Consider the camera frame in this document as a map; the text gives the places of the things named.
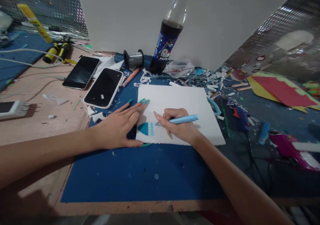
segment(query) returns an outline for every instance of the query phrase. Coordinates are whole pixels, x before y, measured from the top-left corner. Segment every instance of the plastic bag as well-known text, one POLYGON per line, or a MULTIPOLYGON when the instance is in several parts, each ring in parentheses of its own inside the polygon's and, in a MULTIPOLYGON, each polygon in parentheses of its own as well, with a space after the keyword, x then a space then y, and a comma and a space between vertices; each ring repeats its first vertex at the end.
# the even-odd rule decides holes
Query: plastic bag
POLYGON ((187 78, 194 74, 195 66, 190 60, 174 60, 169 63, 163 70, 164 73, 169 74, 172 78, 187 78))

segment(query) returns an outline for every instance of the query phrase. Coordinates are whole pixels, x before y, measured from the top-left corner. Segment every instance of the white cable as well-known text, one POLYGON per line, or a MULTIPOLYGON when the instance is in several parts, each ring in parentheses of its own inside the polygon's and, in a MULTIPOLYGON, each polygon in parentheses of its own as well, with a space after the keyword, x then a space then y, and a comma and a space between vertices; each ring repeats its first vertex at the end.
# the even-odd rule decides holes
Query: white cable
MULTIPOLYGON (((62 81, 66 79, 66 78, 63 77, 63 76, 43 76, 43 77, 40 77, 40 78, 38 78, 38 79, 43 79, 43 78, 55 78, 55 79, 62 80, 62 81)), ((34 82, 34 80, 31 81, 30 83, 28 83, 26 86, 24 86, 19 92, 16 92, 16 93, 14 93, 14 94, 10 94, 10 95, 7 95, 7 96, 3 96, 3 97, 0 98, 0 100, 6 99, 6 98, 9 98, 9 97, 11 97, 11 96, 20 94, 21 91, 23 91, 25 88, 29 87, 30 84, 32 84, 33 82, 34 82)))
POLYGON ((41 50, 34 50, 34 49, 16 49, 16 50, 4 50, 4 51, 0 51, 0 53, 11 53, 11 52, 18 52, 18 51, 33 51, 33 52, 39 52, 39 53, 43 53, 43 54, 49 54, 52 55, 54 57, 57 57, 58 59, 61 59, 61 61, 63 61, 63 59, 57 55, 48 53, 48 52, 44 52, 41 50))
POLYGON ((53 67, 57 67, 57 66, 59 66, 60 64, 62 64, 62 62, 59 62, 59 63, 57 63, 57 64, 53 64, 53 65, 50 65, 50 66, 36 66, 36 65, 32 65, 32 64, 28 64, 28 63, 24 63, 24 62, 20 62, 20 61, 15 61, 15 60, 8 60, 8 59, 0 59, 0 60, 10 61, 10 62, 16 62, 16 63, 19 63, 19 64, 25 64, 25 65, 29 65, 29 66, 31 66, 31 67, 40 68, 40 69, 53 68, 53 67))

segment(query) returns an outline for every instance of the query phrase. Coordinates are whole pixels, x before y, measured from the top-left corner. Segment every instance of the light blue pen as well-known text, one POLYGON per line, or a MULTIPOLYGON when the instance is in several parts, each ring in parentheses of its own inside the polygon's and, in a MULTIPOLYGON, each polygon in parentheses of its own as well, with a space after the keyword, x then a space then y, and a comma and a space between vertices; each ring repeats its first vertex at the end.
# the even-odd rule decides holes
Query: light blue pen
POLYGON ((198 115, 188 115, 180 118, 173 118, 170 119, 169 122, 174 123, 174 124, 179 124, 179 123, 186 123, 186 122, 194 122, 199 120, 198 115))

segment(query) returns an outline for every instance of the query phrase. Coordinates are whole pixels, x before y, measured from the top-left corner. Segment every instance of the hand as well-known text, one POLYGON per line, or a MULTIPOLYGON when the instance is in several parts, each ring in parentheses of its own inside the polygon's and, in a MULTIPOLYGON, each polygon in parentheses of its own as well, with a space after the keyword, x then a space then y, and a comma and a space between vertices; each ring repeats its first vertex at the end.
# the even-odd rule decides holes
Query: hand
POLYGON ((98 149, 140 147, 143 145, 143 142, 139 140, 127 139, 127 133, 138 122, 140 112, 144 111, 147 105, 137 103, 131 108, 126 109, 129 105, 126 103, 99 124, 89 128, 94 130, 94 140, 98 149))
POLYGON ((174 124, 168 121, 172 118, 188 116, 189 114, 185 109, 165 109, 163 117, 156 112, 154 112, 154 114, 162 127, 166 128, 168 133, 173 133, 175 136, 191 145, 193 145, 198 137, 203 136, 192 122, 174 124))

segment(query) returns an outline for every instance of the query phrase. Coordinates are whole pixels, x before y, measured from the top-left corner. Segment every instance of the smartphone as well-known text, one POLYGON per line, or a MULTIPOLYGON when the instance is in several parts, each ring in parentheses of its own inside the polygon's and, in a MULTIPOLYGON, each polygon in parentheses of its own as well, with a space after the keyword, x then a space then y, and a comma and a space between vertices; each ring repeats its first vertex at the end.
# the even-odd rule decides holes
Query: smartphone
POLYGON ((108 109, 121 85, 123 73, 112 69, 103 69, 95 80, 83 102, 100 109, 108 109))
POLYGON ((62 85, 66 88, 85 90, 99 63, 100 59, 82 56, 62 85))

